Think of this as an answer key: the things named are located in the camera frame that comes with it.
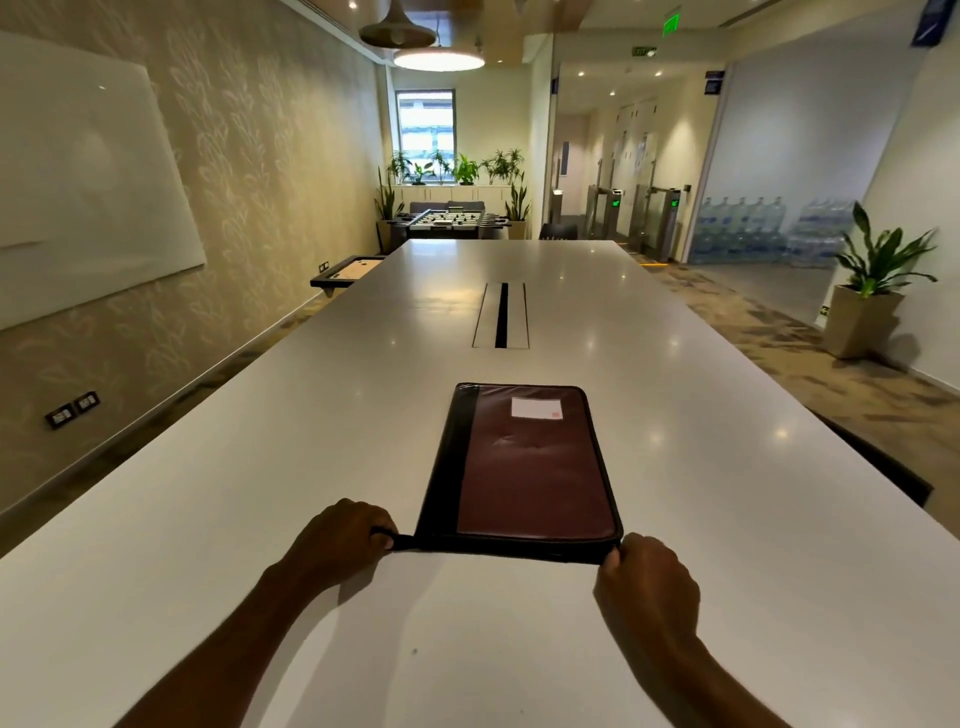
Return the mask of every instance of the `forearm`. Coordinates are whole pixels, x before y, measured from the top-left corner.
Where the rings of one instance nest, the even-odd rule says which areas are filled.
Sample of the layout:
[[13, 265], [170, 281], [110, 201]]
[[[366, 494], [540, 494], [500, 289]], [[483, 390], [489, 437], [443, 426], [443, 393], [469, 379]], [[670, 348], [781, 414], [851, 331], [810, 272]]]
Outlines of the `forearm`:
[[723, 669], [702, 643], [672, 658], [665, 674], [714, 728], [790, 728]]
[[119, 728], [234, 728], [287, 631], [313, 595], [270, 567], [239, 607], [157, 683]]

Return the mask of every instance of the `plant pot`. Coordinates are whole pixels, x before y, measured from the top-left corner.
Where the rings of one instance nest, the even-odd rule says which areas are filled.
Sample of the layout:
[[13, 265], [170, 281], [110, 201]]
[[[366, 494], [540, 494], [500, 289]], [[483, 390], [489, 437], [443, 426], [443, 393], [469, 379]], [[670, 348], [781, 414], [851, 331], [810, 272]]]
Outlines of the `plant pot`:
[[897, 324], [894, 311], [902, 300], [900, 293], [864, 299], [852, 288], [838, 285], [824, 329], [824, 349], [838, 359], [856, 359], [876, 350]]
[[392, 237], [394, 232], [393, 220], [377, 220], [376, 236], [380, 240], [380, 252], [388, 255], [393, 251]]
[[511, 240], [526, 240], [527, 221], [511, 220], [510, 227], [507, 228], [507, 237], [509, 237]]

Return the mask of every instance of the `patterned wallpaper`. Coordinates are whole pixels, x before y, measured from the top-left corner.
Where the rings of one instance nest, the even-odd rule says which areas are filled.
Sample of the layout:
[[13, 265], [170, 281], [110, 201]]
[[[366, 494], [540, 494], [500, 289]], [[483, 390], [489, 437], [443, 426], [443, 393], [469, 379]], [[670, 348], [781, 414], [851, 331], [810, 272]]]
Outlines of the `patterned wallpaper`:
[[146, 66], [208, 260], [0, 331], [2, 511], [375, 251], [382, 147], [373, 64], [278, 0], [2, 0], [0, 30]]

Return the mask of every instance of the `potted plant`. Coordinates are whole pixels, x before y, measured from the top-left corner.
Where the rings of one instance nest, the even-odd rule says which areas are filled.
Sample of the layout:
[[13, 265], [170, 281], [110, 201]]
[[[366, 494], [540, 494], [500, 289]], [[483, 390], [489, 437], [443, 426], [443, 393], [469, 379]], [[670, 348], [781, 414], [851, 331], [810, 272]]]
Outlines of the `potted plant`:
[[460, 160], [453, 165], [453, 179], [460, 184], [473, 184], [480, 176], [480, 167], [475, 161], [461, 154]]
[[440, 180], [440, 183], [443, 184], [444, 177], [453, 172], [453, 165], [450, 163], [450, 160], [447, 159], [444, 156], [444, 153], [438, 149], [435, 150], [433, 156], [430, 157], [430, 163], [433, 164], [433, 176]]
[[507, 219], [511, 221], [507, 228], [507, 235], [511, 240], [527, 239], [527, 215], [530, 213], [530, 205], [525, 205], [527, 199], [527, 188], [523, 186], [523, 173], [510, 183], [510, 199], [507, 203]]
[[403, 154], [401, 150], [396, 150], [390, 158], [387, 171], [394, 176], [397, 184], [403, 184], [403, 181], [407, 179], [407, 175], [410, 174], [411, 163], [410, 158]]
[[383, 186], [383, 176], [380, 174], [380, 168], [377, 167], [376, 178], [380, 182], [380, 199], [373, 198], [376, 212], [380, 216], [380, 219], [376, 221], [376, 239], [380, 244], [380, 252], [386, 255], [392, 249], [394, 218], [403, 211], [403, 203], [400, 203], [394, 209], [396, 192], [390, 182], [390, 175], [387, 175], [387, 186]]
[[412, 171], [407, 173], [407, 179], [412, 180], [410, 184], [415, 184], [417, 186], [424, 186], [426, 182], [423, 181], [423, 175], [432, 175], [433, 172], [433, 162], [428, 161], [422, 167], [419, 164], [414, 164]]
[[480, 168], [487, 172], [489, 183], [494, 180], [502, 180], [506, 184], [513, 184], [516, 176], [520, 174], [520, 163], [523, 161], [523, 154], [519, 149], [511, 149], [506, 154], [501, 150], [496, 150], [492, 157], [480, 162]]
[[883, 231], [876, 242], [872, 239], [870, 218], [857, 203], [853, 220], [863, 233], [866, 257], [857, 252], [850, 236], [846, 253], [837, 255], [840, 265], [851, 271], [846, 285], [833, 289], [833, 300], [824, 330], [824, 349], [838, 359], [852, 359], [875, 350], [890, 332], [893, 313], [903, 295], [898, 291], [909, 285], [906, 280], [917, 276], [936, 282], [927, 273], [904, 272], [924, 253], [933, 250], [928, 245], [935, 231], [927, 231], [905, 246], [903, 229]]

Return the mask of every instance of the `wall socket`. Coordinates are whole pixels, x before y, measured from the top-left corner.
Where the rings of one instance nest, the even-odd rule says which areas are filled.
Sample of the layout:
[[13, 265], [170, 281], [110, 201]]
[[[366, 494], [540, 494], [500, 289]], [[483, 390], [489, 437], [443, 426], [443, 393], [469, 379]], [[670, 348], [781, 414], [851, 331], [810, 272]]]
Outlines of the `wall socket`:
[[87, 392], [82, 397], [73, 400], [73, 406], [77, 408], [77, 414], [83, 415], [100, 404], [100, 398], [96, 392]]
[[43, 419], [47, 421], [51, 429], [60, 429], [64, 425], [69, 425], [81, 415], [86, 414], [98, 404], [100, 404], [100, 397], [97, 393], [87, 392], [72, 402], [62, 404], [53, 412], [48, 412], [43, 416]]
[[60, 429], [64, 425], [69, 425], [77, 419], [77, 411], [73, 408], [73, 405], [68, 402], [67, 404], [62, 404], [53, 412], [48, 412], [43, 418], [47, 421], [51, 429]]

